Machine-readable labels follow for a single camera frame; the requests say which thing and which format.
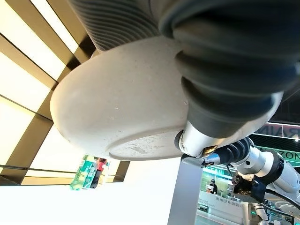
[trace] white disc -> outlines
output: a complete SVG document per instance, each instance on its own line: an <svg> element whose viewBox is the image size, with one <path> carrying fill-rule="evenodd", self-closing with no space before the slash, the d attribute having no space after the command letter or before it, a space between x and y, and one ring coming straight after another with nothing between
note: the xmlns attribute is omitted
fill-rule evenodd
<svg viewBox="0 0 300 225"><path fill-rule="evenodd" d="M185 125L188 102L174 63L179 51L174 40L153 37L83 63L53 93L55 126L97 157L180 157L174 138Z"/></svg>

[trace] person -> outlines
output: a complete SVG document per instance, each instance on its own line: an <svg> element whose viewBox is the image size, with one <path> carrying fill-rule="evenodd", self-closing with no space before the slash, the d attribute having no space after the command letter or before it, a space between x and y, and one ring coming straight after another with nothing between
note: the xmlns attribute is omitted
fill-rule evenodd
<svg viewBox="0 0 300 225"><path fill-rule="evenodd" d="M211 179L211 184L210 186L213 186L214 188L211 190L211 194L216 194L218 192L218 187L216 186L216 181L215 179Z"/></svg>

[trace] sign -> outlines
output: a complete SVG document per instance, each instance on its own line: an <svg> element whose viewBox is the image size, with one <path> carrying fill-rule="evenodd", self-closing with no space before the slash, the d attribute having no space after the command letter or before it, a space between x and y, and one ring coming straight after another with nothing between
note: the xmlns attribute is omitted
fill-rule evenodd
<svg viewBox="0 0 300 225"><path fill-rule="evenodd" d="M278 152L292 166L300 166L300 152L287 151L281 149L272 149L267 147L256 146L260 151L272 150Z"/></svg>
<svg viewBox="0 0 300 225"><path fill-rule="evenodd" d="M257 131L255 131L254 134L300 139L300 126L278 123L266 123Z"/></svg>

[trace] dark ceiling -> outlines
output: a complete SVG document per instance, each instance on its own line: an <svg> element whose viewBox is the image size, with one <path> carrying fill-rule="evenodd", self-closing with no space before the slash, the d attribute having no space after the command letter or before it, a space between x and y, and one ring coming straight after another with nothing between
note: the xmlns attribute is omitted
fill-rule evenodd
<svg viewBox="0 0 300 225"><path fill-rule="evenodd" d="M279 108L269 122L300 125L300 78L284 93ZM300 152L300 141L294 139L255 134L250 138L258 146Z"/></svg>
<svg viewBox="0 0 300 225"><path fill-rule="evenodd" d="M300 152L300 141L296 142L294 139L255 134L250 135L250 138L257 146Z"/></svg>

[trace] cable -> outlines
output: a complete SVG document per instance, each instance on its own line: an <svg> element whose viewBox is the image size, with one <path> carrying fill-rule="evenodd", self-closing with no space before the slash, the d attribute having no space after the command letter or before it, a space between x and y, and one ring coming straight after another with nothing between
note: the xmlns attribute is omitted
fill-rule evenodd
<svg viewBox="0 0 300 225"><path fill-rule="evenodd" d="M279 211L279 210L273 209L273 208L271 208L270 206L264 205L264 204L262 204L262 203L259 203L259 204L260 204L261 206L263 206L263 207L269 209L270 211L274 211L274 212L279 213L279 214L284 215L284 216L293 217L293 215L290 215L290 214L285 213L285 212L283 212L283 211Z"/></svg>
<svg viewBox="0 0 300 225"><path fill-rule="evenodd" d="M300 205L296 201L294 201L293 199L291 199L289 197L286 197L282 194L279 194L276 191L272 191L270 189L266 189L266 193L269 193L269 194L275 195L277 197L280 197L280 198L286 200L287 202L289 202L290 204L292 204L293 206L295 206L297 209L300 210Z"/></svg>
<svg viewBox="0 0 300 225"><path fill-rule="evenodd" d="M234 177L233 173L230 171L228 164L226 164L227 170L229 172L229 174L231 175L231 177Z"/></svg>

